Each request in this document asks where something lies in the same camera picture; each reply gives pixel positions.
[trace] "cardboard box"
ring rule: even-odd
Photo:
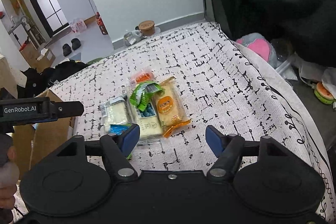
[[[51,90],[37,97],[49,97],[51,101],[61,102]],[[72,137],[75,118],[62,118],[55,122],[39,123],[36,129],[32,125],[15,126],[12,138],[16,147],[16,165],[20,170],[20,179],[40,160],[53,152]]]
[[[30,42],[25,46],[25,48],[20,51],[24,59],[27,61],[29,66],[31,66],[33,69],[36,68],[36,59],[40,56],[40,52],[35,49],[33,44]]]
[[[53,52],[47,49],[44,54],[41,54],[36,60],[36,70],[38,73],[41,73],[46,68],[50,68],[52,63],[55,60]]]

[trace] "brown lid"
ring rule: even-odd
[[[141,22],[139,24],[139,29],[140,31],[147,31],[150,30],[154,27],[155,23],[152,20],[146,20],[144,22]]]

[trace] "pink plush ear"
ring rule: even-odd
[[[250,50],[253,50],[256,54],[262,57],[267,63],[269,60],[269,56],[271,54],[271,48],[267,41],[262,38],[257,38],[251,44],[247,46]]]

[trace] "white plastic bag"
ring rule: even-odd
[[[75,18],[69,24],[70,24],[70,27],[71,27],[72,31],[75,32],[75,33],[84,32],[86,30],[86,25],[85,25],[83,19]]]

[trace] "black circular disc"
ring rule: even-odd
[[[315,210],[324,195],[320,175],[304,162],[287,156],[242,168],[233,185],[248,207],[279,216]]]
[[[29,171],[20,193],[29,210],[48,216],[73,216],[95,207],[108,193],[110,177],[97,165],[68,157]]]

